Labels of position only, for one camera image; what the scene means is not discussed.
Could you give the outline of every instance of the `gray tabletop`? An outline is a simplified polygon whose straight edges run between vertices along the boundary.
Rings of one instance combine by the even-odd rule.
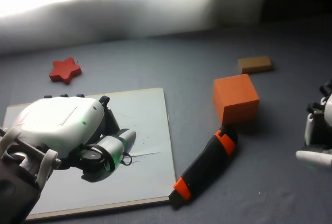
[[[179,177],[220,126],[212,104],[213,80],[238,74],[239,58],[268,55],[275,71],[250,76],[260,97],[257,120],[238,127],[237,157],[191,205],[56,223],[330,223],[332,173],[311,170],[295,158],[304,143],[306,106],[321,98],[318,87],[332,76],[332,38],[326,29],[330,25],[316,19],[3,57],[0,117],[8,105],[45,94],[162,87]],[[70,56],[83,74],[68,86],[52,83],[51,62]]]

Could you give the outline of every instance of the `gray table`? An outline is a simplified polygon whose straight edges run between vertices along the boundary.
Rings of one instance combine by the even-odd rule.
[[[260,96],[257,121],[238,128],[236,159],[190,206],[177,212],[152,206],[57,223],[330,223],[332,173],[310,170],[295,158],[304,143],[306,106],[321,98],[318,87],[332,76],[330,29],[315,19],[4,57],[0,117],[7,105],[45,94],[163,87],[179,177],[219,128],[213,79],[238,74],[239,58],[268,55],[275,71],[251,75]],[[69,86],[51,83],[51,62],[69,56],[83,74]]]

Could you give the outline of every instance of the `black and orange utility knife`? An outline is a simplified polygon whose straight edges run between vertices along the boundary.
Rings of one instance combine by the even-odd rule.
[[[174,185],[174,190],[169,195],[171,204],[178,208],[201,191],[208,180],[226,167],[237,142],[238,135],[233,127],[227,125],[220,128]]]

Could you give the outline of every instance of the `wooden block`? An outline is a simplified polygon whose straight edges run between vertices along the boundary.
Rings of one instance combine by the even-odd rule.
[[[238,61],[241,74],[272,70],[272,64],[268,56],[243,58]]]
[[[259,97],[249,75],[236,75],[214,80],[213,103],[220,122],[234,124],[253,120]]]

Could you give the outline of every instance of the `orange accent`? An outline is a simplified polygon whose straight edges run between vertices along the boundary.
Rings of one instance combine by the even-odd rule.
[[[174,189],[182,196],[183,199],[186,201],[189,200],[191,194],[182,177],[180,177],[180,179],[176,182]]]
[[[249,75],[236,75],[214,80],[213,103],[220,122],[233,124],[253,120],[259,97]]]
[[[216,137],[219,139],[220,143],[223,145],[223,147],[225,148],[227,154],[230,156],[234,149],[235,149],[235,143],[234,141],[227,136],[226,134],[224,134],[223,136],[220,136],[221,134],[221,130],[218,130],[215,135]]]

